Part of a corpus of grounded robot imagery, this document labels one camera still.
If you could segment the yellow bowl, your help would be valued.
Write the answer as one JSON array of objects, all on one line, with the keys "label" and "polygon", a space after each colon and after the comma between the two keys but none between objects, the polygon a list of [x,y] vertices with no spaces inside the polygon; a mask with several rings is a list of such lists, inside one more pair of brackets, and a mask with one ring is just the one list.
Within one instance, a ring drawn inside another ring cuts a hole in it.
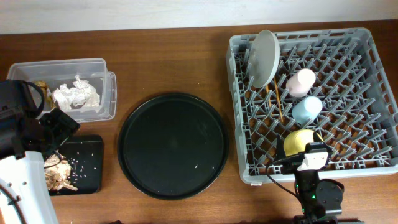
[{"label": "yellow bowl", "polygon": [[310,129],[301,129],[291,132],[284,141],[283,147],[285,155],[292,156],[305,150],[308,143],[313,143],[313,134],[315,132]]}]

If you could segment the blue cup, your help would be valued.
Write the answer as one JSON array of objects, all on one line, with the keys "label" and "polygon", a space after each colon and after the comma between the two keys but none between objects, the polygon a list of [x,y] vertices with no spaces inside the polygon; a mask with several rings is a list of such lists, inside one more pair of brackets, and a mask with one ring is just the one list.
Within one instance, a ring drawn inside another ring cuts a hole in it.
[{"label": "blue cup", "polygon": [[292,109],[292,117],[298,124],[314,120],[323,108],[322,101],[315,96],[308,96]]}]

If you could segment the gold foil wrapper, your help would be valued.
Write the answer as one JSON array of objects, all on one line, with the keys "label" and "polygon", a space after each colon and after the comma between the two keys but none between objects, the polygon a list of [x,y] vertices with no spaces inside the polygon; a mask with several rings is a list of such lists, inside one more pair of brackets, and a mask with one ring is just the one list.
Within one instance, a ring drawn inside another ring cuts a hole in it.
[{"label": "gold foil wrapper", "polygon": [[38,81],[35,81],[34,84],[37,85],[42,90],[47,106],[51,110],[56,108],[57,106],[56,106],[55,100],[54,100],[54,98],[52,96],[52,92],[50,91],[50,88],[47,85],[47,83],[45,83],[42,80],[38,80]]}]

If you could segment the small white napkin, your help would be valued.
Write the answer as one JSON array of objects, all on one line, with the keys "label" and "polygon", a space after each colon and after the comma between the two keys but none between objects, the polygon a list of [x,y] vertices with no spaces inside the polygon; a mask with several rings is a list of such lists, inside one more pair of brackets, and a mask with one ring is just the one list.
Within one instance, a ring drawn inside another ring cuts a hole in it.
[{"label": "small white napkin", "polygon": [[76,99],[78,95],[79,91],[77,88],[68,88],[67,84],[62,84],[53,91],[52,98],[58,104],[58,107],[65,111],[70,110],[72,105],[77,105]]}]

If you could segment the large white napkin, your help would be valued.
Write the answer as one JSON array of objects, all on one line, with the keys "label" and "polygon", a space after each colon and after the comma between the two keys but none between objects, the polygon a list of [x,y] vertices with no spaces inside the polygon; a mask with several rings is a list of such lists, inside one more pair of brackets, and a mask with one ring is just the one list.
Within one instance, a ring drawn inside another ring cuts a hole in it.
[{"label": "large white napkin", "polygon": [[76,106],[81,106],[82,108],[93,108],[100,105],[100,95],[88,80],[82,80],[79,75],[75,75],[73,88],[77,88],[79,91],[79,95],[76,99]]}]

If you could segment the pink cup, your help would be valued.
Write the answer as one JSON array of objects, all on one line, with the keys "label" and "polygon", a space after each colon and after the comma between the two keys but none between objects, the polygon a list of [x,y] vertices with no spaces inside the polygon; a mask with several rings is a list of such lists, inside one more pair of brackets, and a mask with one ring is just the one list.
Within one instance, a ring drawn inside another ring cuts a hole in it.
[{"label": "pink cup", "polygon": [[287,80],[286,89],[292,97],[301,98],[307,95],[315,80],[315,72],[304,68]]}]

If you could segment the wooden chopstick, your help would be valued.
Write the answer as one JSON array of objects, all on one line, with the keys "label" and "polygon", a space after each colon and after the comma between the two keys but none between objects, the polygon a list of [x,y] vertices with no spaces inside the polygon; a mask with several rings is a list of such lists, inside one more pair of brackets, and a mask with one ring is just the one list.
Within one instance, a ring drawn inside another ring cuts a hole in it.
[{"label": "wooden chopstick", "polygon": [[266,94],[267,94],[267,103],[269,107],[269,115],[272,116],[273,114],[272,103],[271,103],[272,92],[270,91],[268,84],[266,85]]},{"label": "wooden chopstick", "polygon": [[283,118],[282,107],[281,107],[280,98],[279,98],[279,89],[278,89],[278,84],[277,84],[277,81],[276,81],[275,77],[273,77],[273,82],[274,82],[274,88],[275,88],[275,94],[276,94],[276,99],[277,99],[277,105],[278,105],[280,121],[281,121],[281,123],[283,123],[284,122],[284,118]]}]

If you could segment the grey plate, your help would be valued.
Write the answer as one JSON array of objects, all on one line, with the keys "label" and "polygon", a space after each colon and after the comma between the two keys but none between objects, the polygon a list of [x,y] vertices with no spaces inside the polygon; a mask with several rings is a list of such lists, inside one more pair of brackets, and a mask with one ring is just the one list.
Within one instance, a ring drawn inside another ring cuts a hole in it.
[{"label": "grey plate", "polygon": [[274,33],[263,30],[254,39],[249,51],[248,75],[253,77],[252,85],[261,88],[270,83],[279,66],[280,45]]}]

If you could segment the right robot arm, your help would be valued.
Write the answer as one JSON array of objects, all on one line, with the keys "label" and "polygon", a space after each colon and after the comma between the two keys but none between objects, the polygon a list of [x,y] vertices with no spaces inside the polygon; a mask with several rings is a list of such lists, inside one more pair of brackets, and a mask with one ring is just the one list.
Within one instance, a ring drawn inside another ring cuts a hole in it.
[{"label": "right robot arm", "polygon": [[293,217],[293,223],[362,223],[361,220],[340,220],[345,187],[332,179],[321,179],[319,172],[329,162],[332,148],[315,131],[308,130],[308,138],[299,131],[285,139],[276,138],[276,155],[272,165],[281,165],[283,174],[294,176],[292,194],[301,204],[302,215]]}]

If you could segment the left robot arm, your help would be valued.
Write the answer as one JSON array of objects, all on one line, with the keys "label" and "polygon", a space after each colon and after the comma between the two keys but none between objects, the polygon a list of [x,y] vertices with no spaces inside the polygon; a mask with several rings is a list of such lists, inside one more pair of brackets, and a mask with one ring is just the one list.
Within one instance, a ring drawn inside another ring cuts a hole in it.
[{"label": "left robot arm", "polygon": [[45,181],[44,157],[51,155],[80,125],[62,110],[44,113],[24,80],[1,82],[1,212],[6,223],[57,223]]}]

